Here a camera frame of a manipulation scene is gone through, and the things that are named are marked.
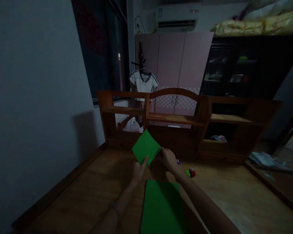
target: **green paper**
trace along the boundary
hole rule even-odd
[[[153,139],[149,132],[145,130],[133,146],[133,154],[136,156],[140,165],[148,155],[149,159],[146,164],[146,166],[148,166],[161,149],[162,147]]]
[[[141,234],[188,233],[177,183],[147,180]]]

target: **bracelet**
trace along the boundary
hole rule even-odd
[[[114,211],[115,211],[116,214],[117,214],[118,221],[120,221],[121,215],[120,215],[120,212],[119,212],[118,206],[117,206],[114,202],[110,202],[110,204],[108,205],[108,207],[109,207],[109,208],[111,208],[111,207],[114,208]]]

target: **dark cabinet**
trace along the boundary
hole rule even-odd
[[[273,99],[293,65],[293,36],[213,38],[200,94]]]

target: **power cord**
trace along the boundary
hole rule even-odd
[[[134,19],[134,26],[135,26],[135,29],[136,29],[136,33],[137,33],[137,28],[139,29],[138,32],[141,32],[140,31],[140,27],[139,27],[139,24],[137,23],[137,18],[140,18],[140,21],[141,21],[141,24],[142,24],[142,27],[143,27],[143,30],[144,30],[144,34],[146,33],[146,30],[144,29],[144,26],[143,26],[143,22],[142,22],[142,19],[139,15],[136,16],[136,18]]]

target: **wooden floor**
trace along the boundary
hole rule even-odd
[[[293,136],[285,146],[278,148],[273,153],[272,157],[276,158],[281,163],[285,162],[286,166],[293,170]]]
[[[87,233],[127,186],[134,155],[129,150],[105,149],[28,228],[32,233]],[[244,166],[202,164],[193,178],[242,233],[293,233],[293,211]],[[148,178],[175,182],[162,165],[152,162],[136,189],[117,233],[139,233],[144,187]],[[190,233],[205,233],[197,212],[180,188]]]

